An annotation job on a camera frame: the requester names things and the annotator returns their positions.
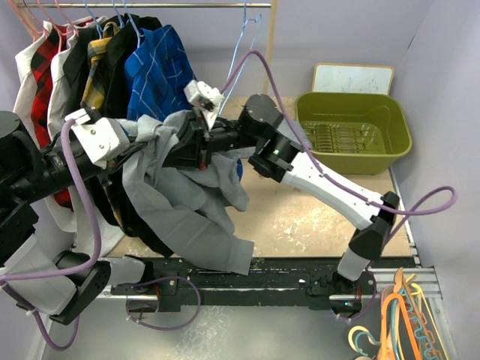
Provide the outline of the grey shirt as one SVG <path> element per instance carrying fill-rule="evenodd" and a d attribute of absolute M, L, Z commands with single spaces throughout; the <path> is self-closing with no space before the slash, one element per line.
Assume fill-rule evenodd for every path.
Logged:
<path fill-rule="evenodd" d="M 204 269 L 247 275 L 254 243 L 235 237 L 226 209 L 246 211 L 250 201 L 241 185 L 241 159 L 252 148 L 215 153 L 207 169 L 165 167 L 168 151 L 190 111 L 158 121 L 148 115 L 119 119 L 142 150 L 122 167 L 122 184 L 136 213 L 174 253 Z"/>

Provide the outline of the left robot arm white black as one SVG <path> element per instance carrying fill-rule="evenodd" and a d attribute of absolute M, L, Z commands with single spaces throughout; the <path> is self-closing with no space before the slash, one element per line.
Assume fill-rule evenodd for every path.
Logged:
<path fill-rule="evenodd" d="M 75 321 L 105 287 L 128 284 L 146 294 L 155 283 L 142 260 L 101 255 L 101 226 L 85 183 L 117 170 L 131 144 L 118 123 L 91 123 L 91 116 L 70 114 L 58 140 L 38 148 L 17 114 L 1 113 L 1 287 L 23 310 L 62 325 Z M 35 203 L 69 187 L 81 201 L 76 217 L 88 223 L 89 251 L 47 247 L 37 233 Z"/>

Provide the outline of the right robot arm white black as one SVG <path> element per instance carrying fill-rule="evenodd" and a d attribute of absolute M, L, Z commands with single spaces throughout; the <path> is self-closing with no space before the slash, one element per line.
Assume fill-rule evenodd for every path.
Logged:
<path fill-rule="evenodd" d="M 307 147 L 278 130 L 288 119 L 266 94 L 250 96 L 236 121 L 219 119 L 209 129 L 209 114 L 194 107 L 166 118 L 166 125 L 175 131 L 163 166 L 195 175 L 212 162 L 214 153 L 253 147 L 248 161 L 261 176 L 310 193 L 355 226 L 333 277 L 339 292 L 351 293 L 359 286 L 364 269 L 383 251 L 395 222 L 398 196 L 370 192 L 324 167 Z"/>

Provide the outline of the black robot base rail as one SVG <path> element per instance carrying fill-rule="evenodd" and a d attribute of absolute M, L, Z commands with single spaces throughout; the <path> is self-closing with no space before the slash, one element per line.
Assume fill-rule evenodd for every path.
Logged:
<path fill-rule="evenodd" d="M 306 307 L 357 314 L 376 294 L 376 281 L 364 272 L 357 281 L 336 272 L 337 257 L 254 257 L 248 274 L 207 270 L 181 258 L 148 258 L 142 286 L 114 286 L 114 296 L 155 300 L 160 312 L 183 305 Z"/>

